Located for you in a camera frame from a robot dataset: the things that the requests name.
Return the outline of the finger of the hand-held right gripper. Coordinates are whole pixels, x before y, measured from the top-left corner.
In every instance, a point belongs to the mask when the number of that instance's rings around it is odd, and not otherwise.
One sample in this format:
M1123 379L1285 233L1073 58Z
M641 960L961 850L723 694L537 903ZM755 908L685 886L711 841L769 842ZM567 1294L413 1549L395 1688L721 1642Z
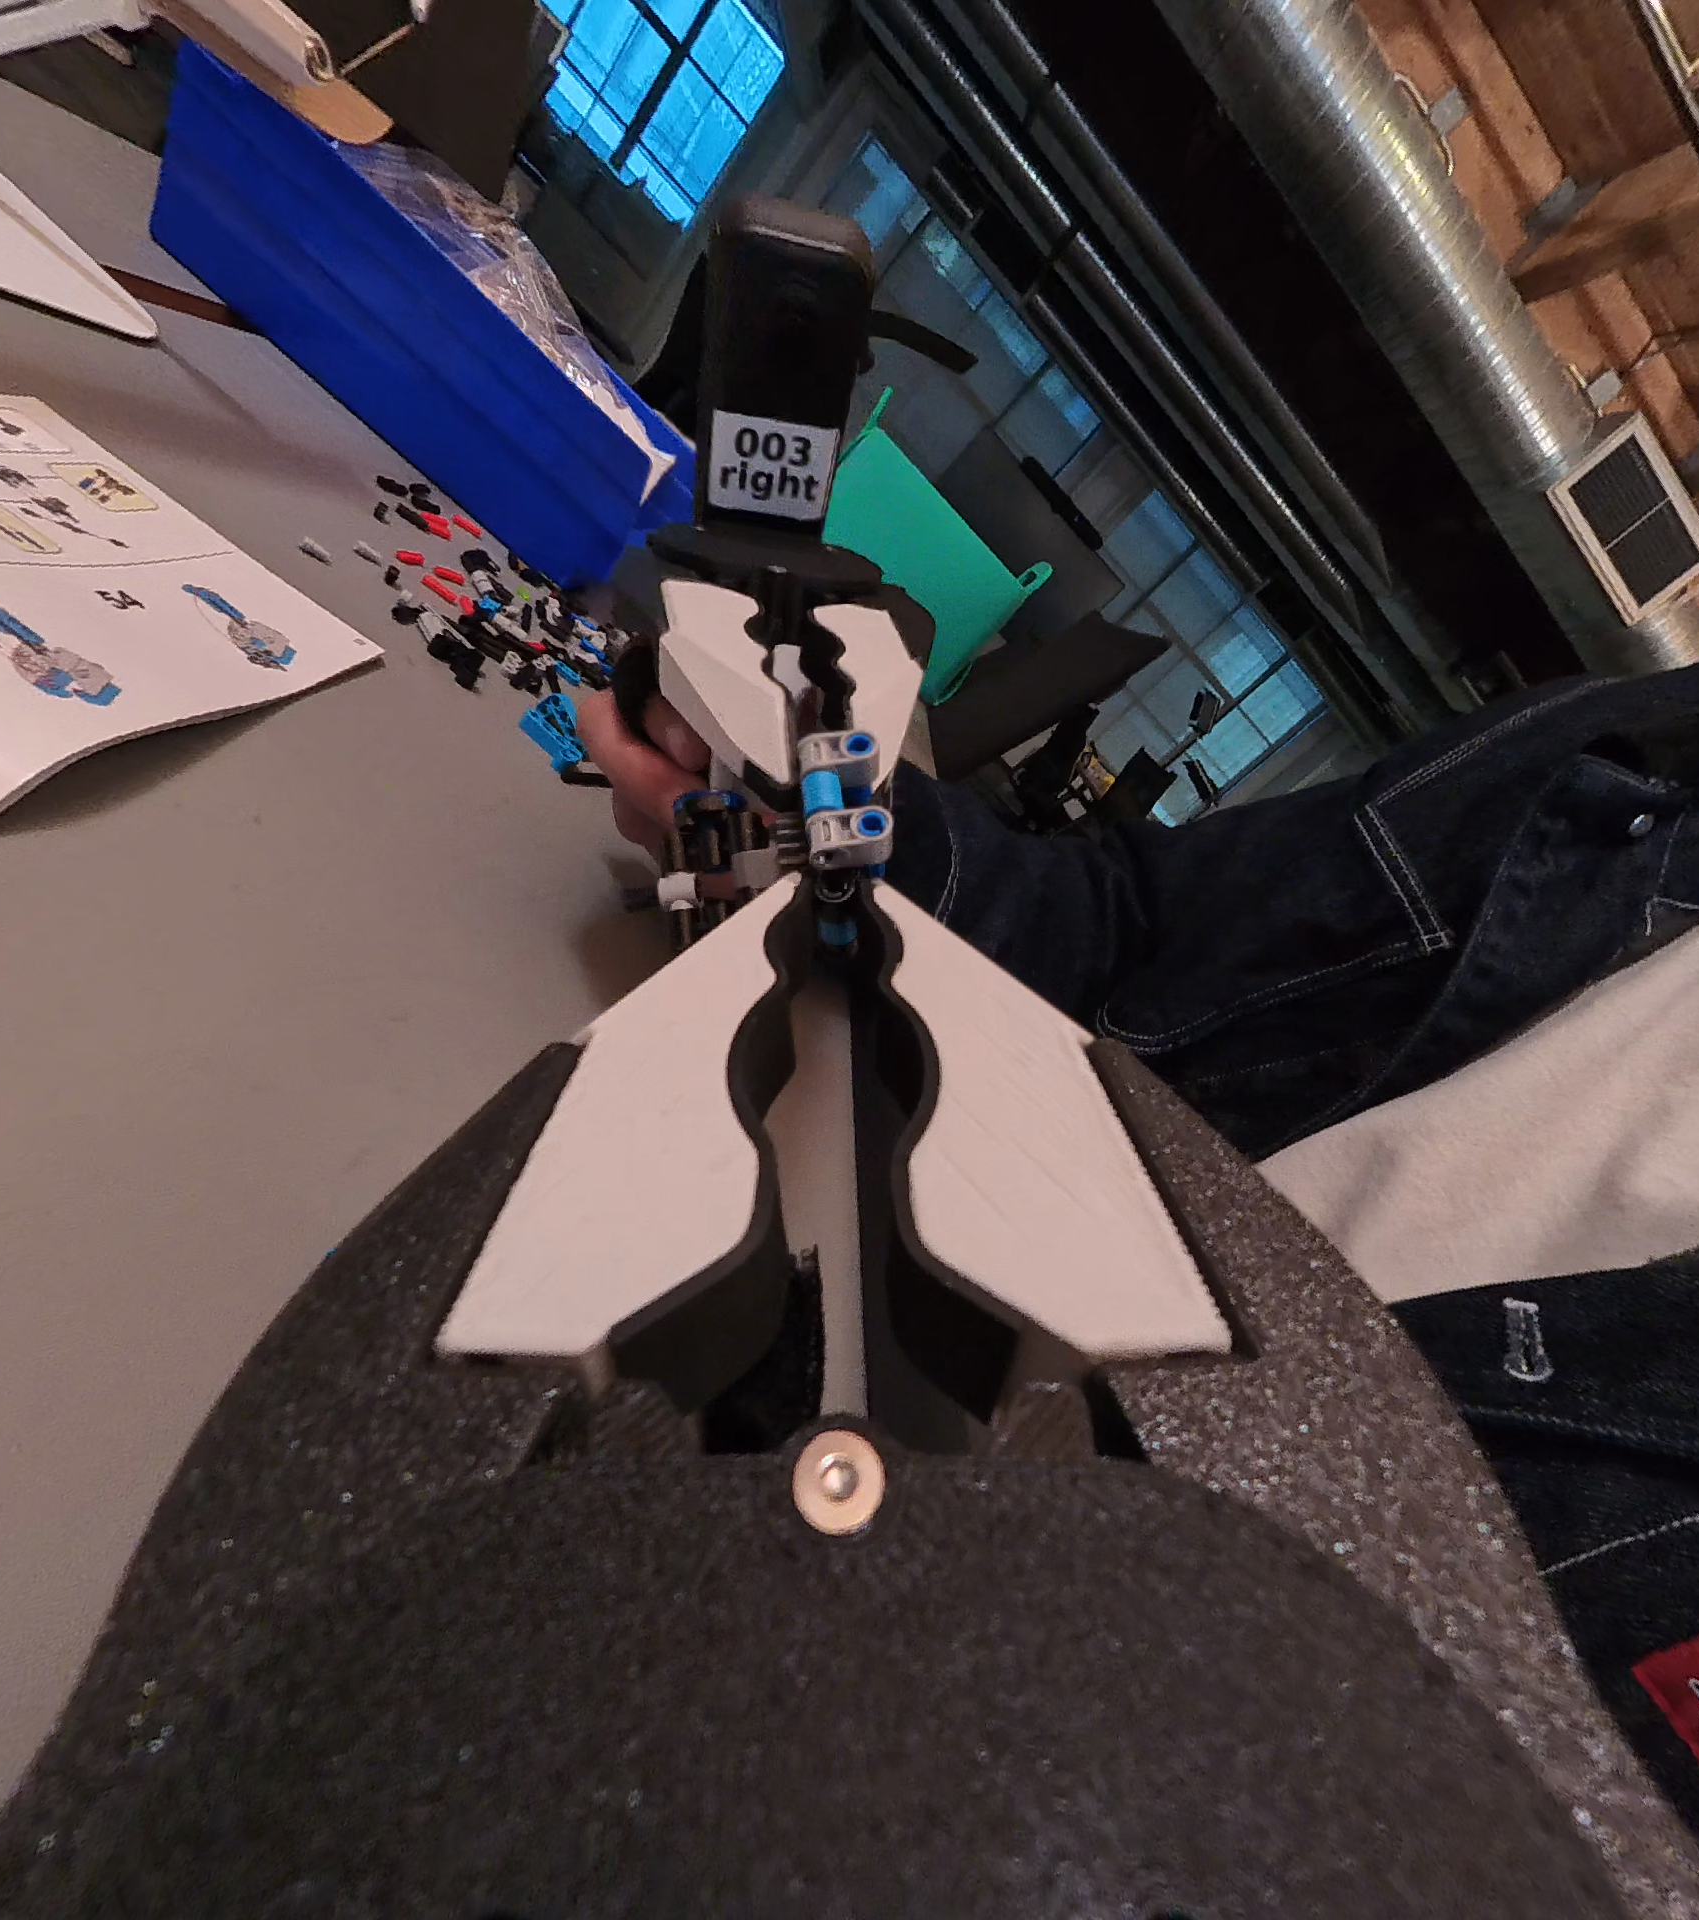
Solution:
M771 674L771 653L751 638L753 601L735 589L663 581L659 691L735 775L793 785L791 702Z
M923 668L883 606L823 605L817 624L839 644L837 670L849 686L849 729L869 732L877 753L897 756L915 709Z

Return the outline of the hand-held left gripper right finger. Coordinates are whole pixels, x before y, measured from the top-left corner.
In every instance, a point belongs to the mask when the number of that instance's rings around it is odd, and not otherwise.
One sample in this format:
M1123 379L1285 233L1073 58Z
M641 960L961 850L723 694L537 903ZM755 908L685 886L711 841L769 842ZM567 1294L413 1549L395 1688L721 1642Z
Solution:
M881 1289L923 1381L987 1425L1019 1381L1231 1352L1089 1037L883 880L863 1045Z

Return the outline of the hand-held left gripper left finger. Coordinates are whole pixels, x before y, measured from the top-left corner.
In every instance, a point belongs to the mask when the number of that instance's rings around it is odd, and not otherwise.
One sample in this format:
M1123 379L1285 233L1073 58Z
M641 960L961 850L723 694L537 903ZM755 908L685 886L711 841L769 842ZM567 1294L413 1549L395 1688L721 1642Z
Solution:
M807 968L783 876L587 1028L437 1355L651 1381L681 1412L765 1356L793 1270L765 1117Z

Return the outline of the blue tracked toy assembly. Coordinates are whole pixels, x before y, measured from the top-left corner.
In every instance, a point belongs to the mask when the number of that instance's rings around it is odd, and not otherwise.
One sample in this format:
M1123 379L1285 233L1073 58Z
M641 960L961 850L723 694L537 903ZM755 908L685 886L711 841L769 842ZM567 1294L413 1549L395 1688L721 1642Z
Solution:
M893 817L875 791L871 732L807 732L797 741L797 806L773 823L735 787L703 787L671 810L653 896L683 953L741 906L793 876L813 886L817 951L849 963L861 947L859 901L883 876Z

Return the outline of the person's right forearm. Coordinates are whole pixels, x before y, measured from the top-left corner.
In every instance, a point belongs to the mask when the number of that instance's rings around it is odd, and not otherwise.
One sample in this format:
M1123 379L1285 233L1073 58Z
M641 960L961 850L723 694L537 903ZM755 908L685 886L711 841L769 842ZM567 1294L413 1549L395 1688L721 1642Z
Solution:
M901 766L887 880L1263 1159L1365 1090L1445 966L1353 802L1339 781L1181 828L1035 838Z

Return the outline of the grey desk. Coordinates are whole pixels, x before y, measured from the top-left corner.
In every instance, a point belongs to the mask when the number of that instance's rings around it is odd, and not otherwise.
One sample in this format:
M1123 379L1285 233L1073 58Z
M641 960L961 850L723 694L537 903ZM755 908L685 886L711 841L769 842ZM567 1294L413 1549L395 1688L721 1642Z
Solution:
M65 421L385 648L129 742L0 817L0 1808L189 1438L325 1253L533 1052L669 955L519 704L387 618L405 472L267 342L137 346L0 300Z

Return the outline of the person's right hand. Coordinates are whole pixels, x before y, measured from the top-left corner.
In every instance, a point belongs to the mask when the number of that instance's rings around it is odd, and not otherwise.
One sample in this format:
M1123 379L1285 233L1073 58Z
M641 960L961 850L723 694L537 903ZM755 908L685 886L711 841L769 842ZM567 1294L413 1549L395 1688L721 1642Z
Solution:
M613 788L613 817L625 841L661 857L679 796L707 787L711 750L659 694L639 732L621 718L615 697L597 691L577 711L577 737Z

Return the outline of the teal plastic case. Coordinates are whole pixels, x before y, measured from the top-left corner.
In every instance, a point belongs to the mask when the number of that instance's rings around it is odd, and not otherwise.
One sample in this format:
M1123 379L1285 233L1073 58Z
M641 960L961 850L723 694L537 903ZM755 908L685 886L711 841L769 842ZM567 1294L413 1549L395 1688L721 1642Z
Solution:
M969 529L879 427L885 389L843 451L831 487L823 539L873 563L933 618L933 647L921 699L939 706L961 684L983 642L1053 577L1037 561L1019 575Z

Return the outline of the pile of small building pieces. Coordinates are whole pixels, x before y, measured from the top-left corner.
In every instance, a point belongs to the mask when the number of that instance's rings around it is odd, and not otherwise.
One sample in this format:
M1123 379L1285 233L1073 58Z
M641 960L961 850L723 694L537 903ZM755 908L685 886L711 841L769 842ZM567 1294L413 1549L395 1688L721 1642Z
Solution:
M639 635L601 618L453 509L429 483L377 472L371 532L353 543L381 578L389 622L471 697L517 704L515 721L565 787L603 788L577 711L613 684Z

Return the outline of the crumpled clear plastic wrappers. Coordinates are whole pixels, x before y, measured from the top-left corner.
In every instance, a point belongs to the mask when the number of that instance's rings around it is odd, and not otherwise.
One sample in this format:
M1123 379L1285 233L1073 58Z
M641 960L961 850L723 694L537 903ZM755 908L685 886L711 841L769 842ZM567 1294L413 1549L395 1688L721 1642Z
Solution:
M631 403L585 338L557 277L499 205L487 202L423 150L379 142L349 149L345 159L641 449L645 460L667 471L671 456L657 452Z

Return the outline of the large paned window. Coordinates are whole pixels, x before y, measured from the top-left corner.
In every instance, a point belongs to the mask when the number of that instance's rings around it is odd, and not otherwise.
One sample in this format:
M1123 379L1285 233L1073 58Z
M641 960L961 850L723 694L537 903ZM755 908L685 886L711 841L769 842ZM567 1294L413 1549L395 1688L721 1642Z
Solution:
M785 71L747 3L555 3L565 31L547 108L621 187L687 228Z

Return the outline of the blue plastic bin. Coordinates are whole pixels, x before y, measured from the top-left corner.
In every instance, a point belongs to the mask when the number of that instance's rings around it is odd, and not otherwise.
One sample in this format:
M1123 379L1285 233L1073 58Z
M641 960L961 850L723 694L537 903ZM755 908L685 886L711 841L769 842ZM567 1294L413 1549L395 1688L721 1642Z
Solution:
M631 410L637 445L341 149L187 45L153 241L371 427L489 537L559 582L693 515L695 456Z

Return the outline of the black divider panel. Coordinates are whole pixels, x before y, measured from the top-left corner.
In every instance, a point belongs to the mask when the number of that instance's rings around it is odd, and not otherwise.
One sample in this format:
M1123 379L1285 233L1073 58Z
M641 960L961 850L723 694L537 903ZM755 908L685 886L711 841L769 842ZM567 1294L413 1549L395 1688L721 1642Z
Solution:
M293 3L335 77L489 201L549 84L565 28L535 3Z

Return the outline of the person's white shirt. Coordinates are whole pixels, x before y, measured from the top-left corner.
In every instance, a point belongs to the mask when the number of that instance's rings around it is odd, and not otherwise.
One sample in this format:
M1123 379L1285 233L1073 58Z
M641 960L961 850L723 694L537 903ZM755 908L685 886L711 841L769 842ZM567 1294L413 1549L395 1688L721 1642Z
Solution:
M1259 1164L1389 1305L1699 1246L1699 927Z

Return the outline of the open instruction booklet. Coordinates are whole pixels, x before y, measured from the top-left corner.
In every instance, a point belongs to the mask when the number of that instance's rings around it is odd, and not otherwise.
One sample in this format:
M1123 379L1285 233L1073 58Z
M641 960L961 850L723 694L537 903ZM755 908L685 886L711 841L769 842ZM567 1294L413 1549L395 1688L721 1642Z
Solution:
M29 396L0 396L0 813L115 742L381 651Z

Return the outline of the white vent grille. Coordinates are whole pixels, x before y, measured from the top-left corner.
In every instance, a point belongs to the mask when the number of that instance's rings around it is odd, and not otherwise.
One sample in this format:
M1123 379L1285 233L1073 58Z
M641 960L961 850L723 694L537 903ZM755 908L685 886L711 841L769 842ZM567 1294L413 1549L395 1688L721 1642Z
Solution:
M1630 628L1696 586L1699 511L1640 414L1606 428L1544 496Z

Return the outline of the silver ventilation duct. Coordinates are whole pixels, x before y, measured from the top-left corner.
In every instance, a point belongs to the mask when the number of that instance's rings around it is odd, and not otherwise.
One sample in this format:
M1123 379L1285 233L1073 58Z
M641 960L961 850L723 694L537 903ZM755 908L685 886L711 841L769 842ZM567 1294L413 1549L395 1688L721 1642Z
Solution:
M1345 3L1163 3L1580 662L1699 662L1699 611L1624 621L1548 507L1596 419L1520 305L1363 17Z

